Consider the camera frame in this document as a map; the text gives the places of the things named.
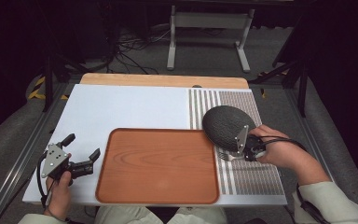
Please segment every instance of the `brown tray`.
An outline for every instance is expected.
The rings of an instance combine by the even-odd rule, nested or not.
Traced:
[[[96,198],[101,203],[215,203],[213,143],[203,130],[115,129]]]

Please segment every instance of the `gray carpet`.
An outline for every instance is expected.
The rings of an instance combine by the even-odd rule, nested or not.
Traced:
[[[159,42],[142,50],[131,50],[127,53],[138,64],[153,67],[164,75],[186,76],[217,76],[217,77],[245,77],[256,78],[257,74],[272,69],[272,62],[279,52],[284,40],[290,34],[290,29],[252,29],[249,33],[245,53],[251,66],[251,73],[244,74],[233,43],[238,32],[224,31],[220,35],[210,36],[201,31],[183,31],[179,33],[176,51],[175,69],[166,70],[169,42],[167,36]],[[87,67],[99,64],[99,60],[90,59]],[[127,73],[125,66],[114,61],[110,69],[115,72]],[[142,74],[143,71],[128,67],[133,74]],[[69,94],[80,76],[73,76],[70,83],[66,84],[64,93]],[[37,78],[30,83],[30,88],[24,91],[28,95]],[[263,98],[260,88],[265,89],[266,97]],[[268,84],[251,85],[263,123],[287,133],[292,138],[303,143],[306,147],[317,147],[322,151],[323,158],[328,164],[328,169],[335,181],[347,195],[358,203],[358,171],[351,160],[337,129],[330,119],[324,105],[321,103],[317,92],[309,83],[306,102],[307,118],[298,115],[291,100],[296,96],[293,91],[283,90],[279,85],[279,79],[273,78]],[[65,100],[57,100],[57,104],[49,113],[41,113],[44,101],[31,99],[27,105],[14,113],[0,126],[0,187],[5,183],[7,172],[16,162],[19,154],[29,143],[29,136],[38,130],[39,120],[48,114],[46,125],[39,130],[38,138],[34,140],[34,148],[26,148],[34,151],[31,159],[25,166],[21,178],[15,180],[17,187],[36,167],[38,157],[45,149],[54,130],[61,112],[65,106]],[[289,208],[293,209],[291,193],[296,187],[296,177],[289,171],[282,169],[282,183],[289,202]],[[40,205],[32,205],[21,201],[24,189],[13,201],[5,212],[0,223],[18,223],[27,213],[41,213]],[[86,207],[89,214],[93,213],[92,207]],[[226,208],[229,223],[244,223],[255,217],[263,218],[267,223],[291,223],[289,215],[283,207],[230,207]],[[83,223],[92,223],[93,218],[86,215],[84,206],[74,205],[70,217]]]

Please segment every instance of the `dark background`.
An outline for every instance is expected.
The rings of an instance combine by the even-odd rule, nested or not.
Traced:
[[[309,75],[358,166],[358,1],[328,2],[328,9],[302,17],[296,10],[260,9],[253,26],[296,27],[278,61],[309,55]],[[0,0],[0,124],[26,103],[25,90],[43,71],[47,54],[77,63],[101,59],[121,26],[147,37],[149,27],[169,22],[170,12],[169,6],[142,4]]]

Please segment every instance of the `yellow and black hazard tape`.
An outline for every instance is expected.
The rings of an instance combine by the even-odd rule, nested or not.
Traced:
[[[40,87],[42,87],[43,83],[45,82],[45,76],[41,75],[40,78],[36,81],[36,84],[34,85],[34,89],[31,91],[30,95],[28,96],[28,99],[40,99],[40,100],[45,100],[46,99],[46,95],[45,94],[39,94],[39,90]],[[69,94],[67,95],[62,95],[61,99],[62,100],[67,100],[69,99]]]

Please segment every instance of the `textured dark object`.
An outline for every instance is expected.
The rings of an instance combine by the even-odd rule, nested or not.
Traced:
[[[255,128],[248,114],[229,105],[208,110],[202,119],[202,128],[208,138],[218,147],[229,151],[237,151],[235,137],[245,125],[249,125],[249,130]]]

